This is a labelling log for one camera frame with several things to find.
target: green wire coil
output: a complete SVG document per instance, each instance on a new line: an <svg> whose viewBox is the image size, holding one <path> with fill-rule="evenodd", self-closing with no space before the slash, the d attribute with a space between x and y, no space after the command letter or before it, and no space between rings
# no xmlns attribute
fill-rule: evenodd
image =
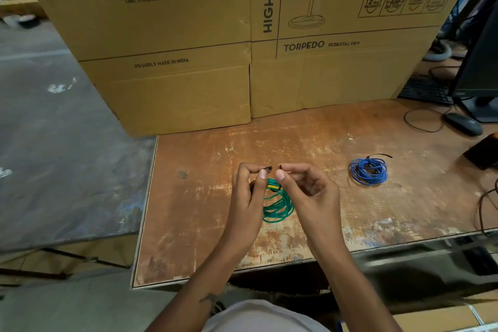
<svg viewBox="0 0 498 332"><path fill-rule="evenodd" d="M277 223L282 222L285 218L291 215L294 212L294 204L290 199L289 195L285 190L282 189L280 184L277 183L276 180L269 178L268 179L268 187L275 194L266 197L265 199L272 199L280 195L282 198L272 203L269 206L263 207L263 220L266 223Z"/></svg>

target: worn table surface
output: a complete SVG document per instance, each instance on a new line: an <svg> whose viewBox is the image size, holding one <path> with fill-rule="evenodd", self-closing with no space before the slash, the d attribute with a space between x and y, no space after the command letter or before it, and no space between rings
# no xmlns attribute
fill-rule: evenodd
<svg viewBox="0 0 498 332"><path fill-rule="evenodd" d="M130 138L53 26L0 26L0 253L137 233L155 137Z"/></svg>
<svg viewBox="0 0 498 332"><path fill-rule="evenodd" d="M351 250L476 230L476 202L498 174L480 171L461 154L484 136L470 138L448 127L433 134L411 129L403 114L419 105L399 99L335 105L159 136L134 286L187 278L202 263L221 236L231 173L241 161L310 161L326 171L341 189L343 234ZM440 124L429 111L409 118L427 129ZM496 124L485 126L485 134L496 130ZM374 153L394 156L386 159L388 181L356 184L350 162ZM486 228L498 226L490 202L483 215ZM294 213L263 223L239 269L311 257Z"/></svg>

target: gray table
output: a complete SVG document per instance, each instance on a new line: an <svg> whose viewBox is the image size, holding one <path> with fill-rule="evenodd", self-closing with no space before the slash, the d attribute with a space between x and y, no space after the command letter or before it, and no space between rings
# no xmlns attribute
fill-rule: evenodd
<svg viewBox="0 0 498 332"><path fill-rule="evenodd" d="M0 253L137 233L155 137L129 137L49 22L0 26Z"/></svg>

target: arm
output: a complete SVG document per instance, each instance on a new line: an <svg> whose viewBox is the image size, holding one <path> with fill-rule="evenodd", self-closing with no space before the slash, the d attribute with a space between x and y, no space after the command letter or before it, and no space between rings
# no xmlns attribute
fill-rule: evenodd
<svg viewBox="0 0 498 332"><path fill-rule="evenodd" d="M248 181L251 173L258 173L252 194ZM262 165L240 164L233 173L232 199L220 241L146 332L202 329L211 306L259 233L266 185L267 171Z"/></svg>
<svg viewBox="0 0 498 332"><path fill-rule="evenodd" d="M345 245L337 184L311 164L280 167L275 177L294 203L308 247L327 276L348 328L401 332Z"/></svg>

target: forearm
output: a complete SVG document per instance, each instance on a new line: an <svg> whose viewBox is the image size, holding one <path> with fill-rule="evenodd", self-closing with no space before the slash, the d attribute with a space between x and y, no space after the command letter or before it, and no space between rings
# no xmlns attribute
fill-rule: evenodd
<svg viewBox="0 0 498 332"><path fill-rule="evenodd" d="M237 254L218 244L146 332L200 331L239 262Z"/></svg>
<svg viewBox="0 0 498 332"><path fill-rule="evenodd" d="M352 332L401 331L370 281L360 271L347 247L339 243L318 254L341 315Z"/></svg>

